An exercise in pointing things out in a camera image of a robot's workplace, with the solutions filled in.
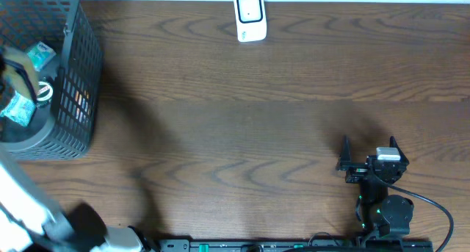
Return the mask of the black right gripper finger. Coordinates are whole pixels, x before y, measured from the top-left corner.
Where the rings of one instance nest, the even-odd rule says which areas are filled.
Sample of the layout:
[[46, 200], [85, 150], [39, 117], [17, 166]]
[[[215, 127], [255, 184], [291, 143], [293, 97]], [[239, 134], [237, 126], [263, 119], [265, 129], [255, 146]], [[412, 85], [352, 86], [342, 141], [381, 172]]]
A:
[[336, 170], [347, 170], [352, 164], [350, 155], [350, 143], [347, 136], [343, 137], [341, 152], [339, 155], [338, 162], [336, 164]]
[[404, 165], [408, 165], [408, 164], [409, 164], [408, 158], [406, 157], [406, 155], [404, 155], [404, 153], [402, 152], [401, 148], [398, 146], [397, 141], [395, 140], [394, 136], [390, 136], [390, 139], [389, 139], [389, 146], [390, 146], [391, 148], [397, 149], [398, 154], [399, 154], [399, 161], [400, 161], [401, 163], [403, 163]]

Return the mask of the green tissue pack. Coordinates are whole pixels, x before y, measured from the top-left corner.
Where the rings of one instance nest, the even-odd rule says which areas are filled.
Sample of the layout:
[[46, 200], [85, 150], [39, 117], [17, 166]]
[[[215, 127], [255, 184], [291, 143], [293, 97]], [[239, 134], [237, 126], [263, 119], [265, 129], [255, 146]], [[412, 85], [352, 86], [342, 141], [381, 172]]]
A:
[[56, 56], [55, 50], [43, 42], [37, 42], [26, 51], [36, 71], [41, 71]]

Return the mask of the pale green wet wipes pack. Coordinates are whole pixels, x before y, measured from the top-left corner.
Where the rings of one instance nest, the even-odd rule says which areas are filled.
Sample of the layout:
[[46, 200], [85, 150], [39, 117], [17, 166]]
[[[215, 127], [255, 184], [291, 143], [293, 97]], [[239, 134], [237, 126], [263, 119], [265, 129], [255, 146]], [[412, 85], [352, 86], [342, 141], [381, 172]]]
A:
[[1, 110], [1, 116], [9, 118], [22, 127], [27, 127], [35, 110], [36, 105], [33, 101], [15, 92], [8, 105]]

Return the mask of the green Zam-Buk tin box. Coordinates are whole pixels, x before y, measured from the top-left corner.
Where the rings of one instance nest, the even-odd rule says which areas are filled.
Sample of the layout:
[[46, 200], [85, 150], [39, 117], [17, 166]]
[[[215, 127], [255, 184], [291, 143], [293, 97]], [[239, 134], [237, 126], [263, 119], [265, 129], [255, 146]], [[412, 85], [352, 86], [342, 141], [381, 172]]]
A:
[[53, 97], [54, 88], [49, 82], [39, 81], [39, 90], [37, 92], [37, 107], [48, 105]]

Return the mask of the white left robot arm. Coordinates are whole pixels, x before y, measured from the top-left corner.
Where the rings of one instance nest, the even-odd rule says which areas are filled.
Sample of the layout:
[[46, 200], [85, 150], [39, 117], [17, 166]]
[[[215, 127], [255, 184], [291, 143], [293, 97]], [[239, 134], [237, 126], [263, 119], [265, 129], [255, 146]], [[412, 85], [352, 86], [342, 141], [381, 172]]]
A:
[[153, 251], [133, 228], [106, 226], [86, 203], [65, 212], [1, 149], [1, 250]]

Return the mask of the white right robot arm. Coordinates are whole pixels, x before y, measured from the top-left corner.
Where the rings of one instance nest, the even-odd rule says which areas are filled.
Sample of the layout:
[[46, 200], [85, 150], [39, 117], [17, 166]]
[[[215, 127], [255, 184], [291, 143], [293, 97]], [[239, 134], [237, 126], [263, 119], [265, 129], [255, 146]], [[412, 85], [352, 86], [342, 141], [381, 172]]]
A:
[[388, 193], [408, 165], [408, 158], [393, 137], [389, 146], [377, 147], [376, 154], [369, 155], [364, 162], [352, 161], [349, 140], [343, 138], [336, 169], [345, 172], [347, 183], [359, 185], [355, 215], [371, 238], [400, 238], [410, 233], [413, 202]]

